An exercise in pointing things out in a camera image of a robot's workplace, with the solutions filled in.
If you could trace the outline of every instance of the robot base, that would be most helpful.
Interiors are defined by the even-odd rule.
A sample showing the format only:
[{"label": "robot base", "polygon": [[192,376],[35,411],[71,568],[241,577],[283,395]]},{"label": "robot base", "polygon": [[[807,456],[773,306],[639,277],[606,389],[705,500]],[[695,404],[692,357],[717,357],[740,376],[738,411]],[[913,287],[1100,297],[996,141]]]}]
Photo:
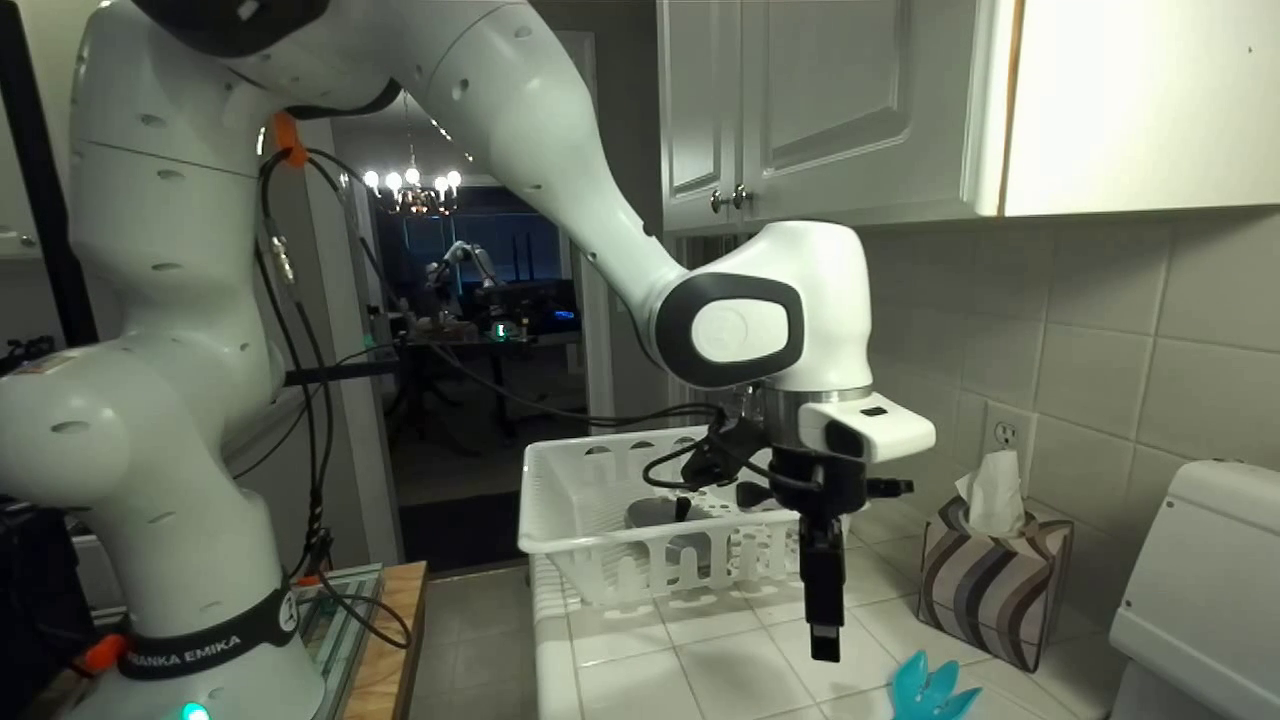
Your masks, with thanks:
[{"label": "robot base", "polygon": [[300,640],[283,647],[255,647],[233,663],[177,677],[177,679],[128,679],[104,677],[71,720],[314,720],[325,705],[325,677]]}]

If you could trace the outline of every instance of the blue glove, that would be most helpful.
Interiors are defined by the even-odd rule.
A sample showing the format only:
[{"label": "blue glove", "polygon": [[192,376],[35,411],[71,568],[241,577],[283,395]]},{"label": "blue glove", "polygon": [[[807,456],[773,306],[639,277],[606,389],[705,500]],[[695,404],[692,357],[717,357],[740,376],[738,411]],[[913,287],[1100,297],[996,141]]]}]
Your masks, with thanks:
[{"label": "blue glove", "polygon": [[890,679],[892,720],[963,720],[980,689],[957,694],[957,679],[957,660],[929,672],[923,650],[916,650]]}]

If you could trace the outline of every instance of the light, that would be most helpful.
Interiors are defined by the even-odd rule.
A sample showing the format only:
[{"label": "light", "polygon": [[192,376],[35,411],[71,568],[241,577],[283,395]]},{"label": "light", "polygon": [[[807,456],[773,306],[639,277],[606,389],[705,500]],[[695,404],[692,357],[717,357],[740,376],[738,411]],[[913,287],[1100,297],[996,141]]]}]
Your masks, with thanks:
[{"label": "light", "polygon": [[211,720],[203,705],[182,705],[177,720]]}]

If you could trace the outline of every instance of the plastic bin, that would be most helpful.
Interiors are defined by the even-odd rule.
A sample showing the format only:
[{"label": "plastic bin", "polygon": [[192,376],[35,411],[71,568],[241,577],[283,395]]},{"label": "plastic bin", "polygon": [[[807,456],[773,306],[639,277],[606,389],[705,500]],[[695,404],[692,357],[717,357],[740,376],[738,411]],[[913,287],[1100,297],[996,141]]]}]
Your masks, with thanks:
[{"label": "plastic bin", "polygon": [[705,426],[668,426],[528,444],[522,552],[550,560],[587,607],[797,579],[797,511],[740,511],[733,484],[692,495],[705,521],[627,527],[638,500],[677,495],[646,484],[646,463],[699,437]]}]

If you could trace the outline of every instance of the electrical outlet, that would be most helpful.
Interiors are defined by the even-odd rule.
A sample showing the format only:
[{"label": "electrical outlet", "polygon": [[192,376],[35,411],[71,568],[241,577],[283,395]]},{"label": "electrical outlet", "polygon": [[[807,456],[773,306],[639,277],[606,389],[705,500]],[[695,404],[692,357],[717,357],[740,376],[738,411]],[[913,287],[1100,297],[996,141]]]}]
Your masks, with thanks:
[{"label": "electrical outlet", "polygon": [[1036,439],[1036,416],[1008,408],[1008,404],[988,404],[988,431],[986,431],[986,451],[1012,449],[1020,463],[1032,463],[1032,439]]}]

